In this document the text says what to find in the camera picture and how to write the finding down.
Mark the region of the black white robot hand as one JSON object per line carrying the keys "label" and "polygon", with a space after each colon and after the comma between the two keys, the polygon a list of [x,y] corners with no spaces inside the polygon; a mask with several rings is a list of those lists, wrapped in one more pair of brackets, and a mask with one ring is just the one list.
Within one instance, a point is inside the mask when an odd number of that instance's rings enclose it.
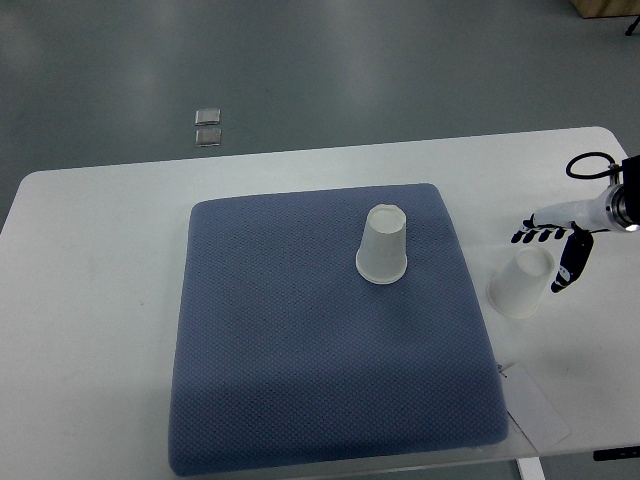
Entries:
{"label": "black white robot hand", "polygon": [[512,243],[544,242],[567,236],[551,291],[559,293],[582,275],[594,245],[594,235],[630,232],[637,227],[627,209],[623,186],[608,187],[590,200],[565,202],[534,212],[522,222]]}

